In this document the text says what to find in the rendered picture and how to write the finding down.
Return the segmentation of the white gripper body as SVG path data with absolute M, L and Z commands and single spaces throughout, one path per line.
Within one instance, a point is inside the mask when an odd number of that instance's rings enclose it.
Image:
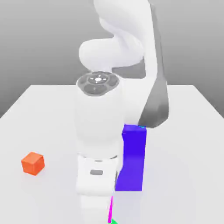
M 102 209 L 110 207 L 112 196 L 80 196 L 80 203 L 83 209 Z

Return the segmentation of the small magenta cube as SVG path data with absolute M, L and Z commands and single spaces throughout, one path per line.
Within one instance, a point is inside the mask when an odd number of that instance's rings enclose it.
M 113 206 L 113 196 L 111 197 L 111 202 L 109 207 L 108 224 L 112 223 L 112 206 Z

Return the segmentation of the small orange cube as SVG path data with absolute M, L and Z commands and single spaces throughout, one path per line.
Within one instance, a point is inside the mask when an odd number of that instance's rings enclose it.
M 41 154 L 30 152 L 21 160 L 22 168 L 25 173 L 36 176 L 44 167 L 44 157 Z

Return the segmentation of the large blue box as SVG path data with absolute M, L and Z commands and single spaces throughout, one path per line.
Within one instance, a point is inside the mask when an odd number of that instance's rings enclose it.
M 125 125 L 122 137 L 124 142 L 123 168 L 119 173 L 115 189 L 116 191 L 141 191 L 147 129 L 136 125 Z

